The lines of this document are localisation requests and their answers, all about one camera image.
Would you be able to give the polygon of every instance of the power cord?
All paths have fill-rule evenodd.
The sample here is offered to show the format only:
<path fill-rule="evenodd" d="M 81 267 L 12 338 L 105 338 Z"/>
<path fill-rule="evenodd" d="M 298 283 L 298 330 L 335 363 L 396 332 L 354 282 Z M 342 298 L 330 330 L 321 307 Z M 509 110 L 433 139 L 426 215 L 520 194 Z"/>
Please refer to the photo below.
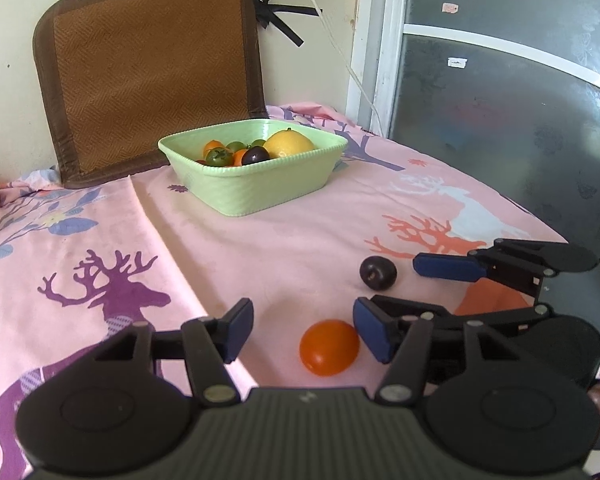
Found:
<path fill-rule="evenodd" d="M 380 132 L 380 135 L 382 137 L 384 137 L 384 134 L 382 132 L 380 114 L 378 113 L 376 106 L 373 104 L 373 102 L 371 101 L 369 96 L 366 95 L 365 90 L 362 88 L 362 83 L 360 82 L 360 79 L 358 79 L 358 76 L 356 75 L 356 73 L 353 72 L 353 69 L 351 68 L 351 65 L 349 64 L 349 61 L 347 61 L 347 57 L 344 55 L 344 53 L 338 46 L 335 38 L 333 37 L 331 27 L 329 26 L 329 23 L 327 23 L 327 20 L 325 19 L 324 15 L 322 14 L 322 11 L 320 10 L 320 6 L 318 5 L 318 3 L 315 0 L 311 0 L 311 3 L 314 6 L 316 12 L 318 13 L 318 17 L 320 18 L 320 21 L 322 22 L 322 26 L 324 27 L 324 30 L 327 32 L 327 36 L 329 37 L 329 41 L 331 42 L 331 45 L 334 47 L 334 49 L 337 51 L 337 53 L 340 54 L 340 57 L 342 58 L 345 66 L 347 67 L 347 71 L 349 72 L 349 75 L 353 78 L 353 81 L 355 81 L 356 85 L 360 89 L 360 93 L 362 94 L 362 97 L 364 97 L 365 101 L 369 104 L 369 106 L 371 106 L 371 111 L 376 115 L 376 119 L 378 119 L 378 131 Z"/>

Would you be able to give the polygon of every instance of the plastic bowl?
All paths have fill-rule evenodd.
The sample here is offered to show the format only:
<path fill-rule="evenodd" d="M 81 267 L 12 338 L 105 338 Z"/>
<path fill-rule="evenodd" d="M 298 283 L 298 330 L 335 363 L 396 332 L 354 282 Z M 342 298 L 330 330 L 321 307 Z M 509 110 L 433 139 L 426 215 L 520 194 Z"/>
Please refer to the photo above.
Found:
<path fill-rule="evenodd" d="M 196 162 L 210 140 L 250 144 L 287 128 L 309 138 L 316 149 L 235 168 L 213 168 Z M 347 139 L 336 134 L 274 119 L 217 124 L 173 134 L 158 142 L 181 183 L 225 216 L 248 215 L 320 189 L 346 145 Z"/>

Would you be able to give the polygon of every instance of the dark purple plum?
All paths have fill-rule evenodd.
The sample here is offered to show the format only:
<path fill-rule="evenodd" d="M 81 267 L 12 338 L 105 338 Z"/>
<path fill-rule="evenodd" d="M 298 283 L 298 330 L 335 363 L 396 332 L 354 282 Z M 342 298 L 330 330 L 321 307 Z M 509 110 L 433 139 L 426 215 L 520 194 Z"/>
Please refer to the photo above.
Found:
<path fill-rule="evenodd" d="M 373 290 L 387 290 L 397 277 L 398 269 L 383 256 L 369 256 L 360 265 L 360 278 Z"/>
<path fill-rule="evenodd" d="M 264 162 L 270 158 L 269 152 L 262 146 L 253 146 L 252 148 L 249 148 L 242 156 L 242 165 L 246 166 L 247 164 L 256 164 L 257 162 Z"/>

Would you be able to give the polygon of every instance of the white deer print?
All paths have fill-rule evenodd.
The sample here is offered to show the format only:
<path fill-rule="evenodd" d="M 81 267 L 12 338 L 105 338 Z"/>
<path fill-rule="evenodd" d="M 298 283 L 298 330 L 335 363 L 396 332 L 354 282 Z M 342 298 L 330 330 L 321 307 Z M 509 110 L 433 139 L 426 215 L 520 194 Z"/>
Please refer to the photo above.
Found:
<path fill-rule="evenodd" d="M 470 241 L 485 240 L 487 242 L 501 237 L 530 237 L 526 231 L 505 224 L 480 202 L 469 197 L 467 190 L 446 186 L 444 180 L 440 177 L 401 175 L 400 180 L 404 183 L 404 186 L 391 183 L 391 186 L 399 192 L 411 195 L 438 194 L 449 196 L 462 204 L 463 207 L 458 216 L 450 220 L 451 232 L 455 236 Z"/>

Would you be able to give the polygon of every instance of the cherry tomato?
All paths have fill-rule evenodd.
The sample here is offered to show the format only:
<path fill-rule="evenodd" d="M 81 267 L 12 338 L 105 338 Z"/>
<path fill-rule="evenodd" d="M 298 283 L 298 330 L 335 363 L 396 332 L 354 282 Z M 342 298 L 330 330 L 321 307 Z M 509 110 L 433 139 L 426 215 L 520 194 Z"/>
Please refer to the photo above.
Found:
<path fill-rule="evenodd" d="M 226 148 L 214 148 L 206 154 L 205 162 L 208 166 L 224 168 L 234 163 L 234 154 Z"/>
<path fill-rule="evenodd" d="M 247 150 L 238 150 L 234 153 L 234 166 L 242 165 L 242 156 L 247 153 Z"/>
<path fill-rule="evenodd" d="M 214 148 L 224 148 L 224 145 L 219 140 L 210 140 L 205 144 L 205 147 L 202 148 L 203 156 L 206 158 L 206 154 Z"/>
<path fill-rule="evenodd" d="M 358 357 L 356 329 L 339 319 L 311 325 L 300 339 L 300 360 L 318 376 L 332 376 L 349 368 Z"/>
<path fill-rule="evenodd" d="M 231 150 L 234 153 L 238 153 L 240 150 L 246 150 L 247 146 L 244 142 L 240 142 L 239 140 L 234 140 L 234 142 L 229 142 L 226 146 L 228 150 Z"/>

